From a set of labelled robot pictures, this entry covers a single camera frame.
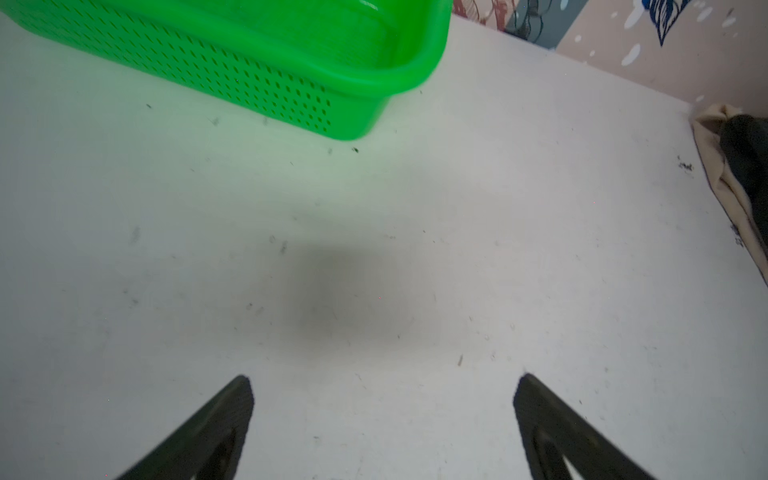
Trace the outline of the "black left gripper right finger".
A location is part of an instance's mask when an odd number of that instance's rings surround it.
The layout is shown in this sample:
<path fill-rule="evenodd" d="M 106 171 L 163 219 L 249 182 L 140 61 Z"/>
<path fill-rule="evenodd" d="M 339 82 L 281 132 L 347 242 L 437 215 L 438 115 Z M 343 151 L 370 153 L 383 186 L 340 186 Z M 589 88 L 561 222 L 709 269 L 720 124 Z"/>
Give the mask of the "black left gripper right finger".
<path fill-rule="evenodd" d="M 520 378 L 513 406 L 534 479 L 570 479 L 569 466 L 584 479 L 651 477 L 536 376 Z"/>

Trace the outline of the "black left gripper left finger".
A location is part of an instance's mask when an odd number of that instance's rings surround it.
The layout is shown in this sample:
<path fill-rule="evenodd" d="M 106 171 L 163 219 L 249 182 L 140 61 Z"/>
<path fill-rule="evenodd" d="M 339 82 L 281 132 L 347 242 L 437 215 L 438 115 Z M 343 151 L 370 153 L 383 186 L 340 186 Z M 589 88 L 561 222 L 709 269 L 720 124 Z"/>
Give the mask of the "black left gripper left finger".
<path fill-rule="evenodd" d="M 121 478 L 234 478 L 253 407 L 250 380 L 236 376 Z"/>

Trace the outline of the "beige drawstring shorts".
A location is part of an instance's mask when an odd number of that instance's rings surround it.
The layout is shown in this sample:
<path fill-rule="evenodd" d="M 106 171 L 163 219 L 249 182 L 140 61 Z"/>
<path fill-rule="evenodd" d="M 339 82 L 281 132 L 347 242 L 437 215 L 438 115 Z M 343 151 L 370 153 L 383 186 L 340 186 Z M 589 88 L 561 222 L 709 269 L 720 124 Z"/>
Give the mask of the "beige drawstring shorts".
<path fill-rule="evenodd" d="M 727 103 L 715 103 L 691 120 L 693 138 L 709 186 L 735 227 L 743 246 L 767 282 L 767 246 L 758 231 L 752 202 L 738 182 L 720 147 L 721 129 L 742 111 Z"/>

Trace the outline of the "black shorts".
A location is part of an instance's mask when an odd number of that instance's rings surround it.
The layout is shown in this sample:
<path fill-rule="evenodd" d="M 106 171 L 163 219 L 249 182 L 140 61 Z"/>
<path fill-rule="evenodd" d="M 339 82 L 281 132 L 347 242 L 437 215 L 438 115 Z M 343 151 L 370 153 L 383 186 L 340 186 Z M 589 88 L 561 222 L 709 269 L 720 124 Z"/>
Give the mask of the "black shorts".
<path fill-rule="evenodd" d="M 767 119 L 740 114 L 727 120 L 720 147 L 735 179 L 743 187 L 752 216 L 767 242 Z"/>

